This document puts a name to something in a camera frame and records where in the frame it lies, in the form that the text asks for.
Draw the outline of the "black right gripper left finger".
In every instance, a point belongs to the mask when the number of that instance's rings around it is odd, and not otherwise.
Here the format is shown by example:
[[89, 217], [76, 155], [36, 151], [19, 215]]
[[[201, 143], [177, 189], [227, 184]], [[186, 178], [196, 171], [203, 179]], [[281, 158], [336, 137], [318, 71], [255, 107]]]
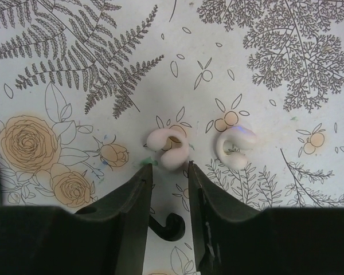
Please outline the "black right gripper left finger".
[[141, 274], [152, 183], [146, 165], [75, 213], [4, 206], [0, 193], [0, 274]]

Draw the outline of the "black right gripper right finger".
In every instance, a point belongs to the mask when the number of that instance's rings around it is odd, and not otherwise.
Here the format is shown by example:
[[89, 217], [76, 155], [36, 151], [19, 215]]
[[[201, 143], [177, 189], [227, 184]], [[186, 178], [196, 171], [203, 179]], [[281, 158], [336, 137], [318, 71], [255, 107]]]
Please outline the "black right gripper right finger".
[[344, 274], [344, 208], [258, 211], [188, 168], [196, 269], [201, 274]]

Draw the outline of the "white clip earbud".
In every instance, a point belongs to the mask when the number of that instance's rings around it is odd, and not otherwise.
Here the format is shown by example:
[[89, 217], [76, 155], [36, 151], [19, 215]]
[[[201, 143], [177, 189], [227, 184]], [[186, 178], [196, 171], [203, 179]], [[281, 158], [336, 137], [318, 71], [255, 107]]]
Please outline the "white clip earbud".
[[164, 152], [161, 155], [160, 162], [168, 171], [175, 171], [180, 168], [189, 157], [189, 142], [183, 134], [173, 129], [156, 129], [148, 135], [146, 144], [149, 149], [159, 151], [165, 146], [170, 137], [178, 139], [181, 145], [178, 148], [171, 148]]
[[217, 138], [216, 154], [220, 162], [231, 170], [242, 170], [248, 164], [243, 151], [252, 150], [257, 135], [242, 125], [231, 127]]

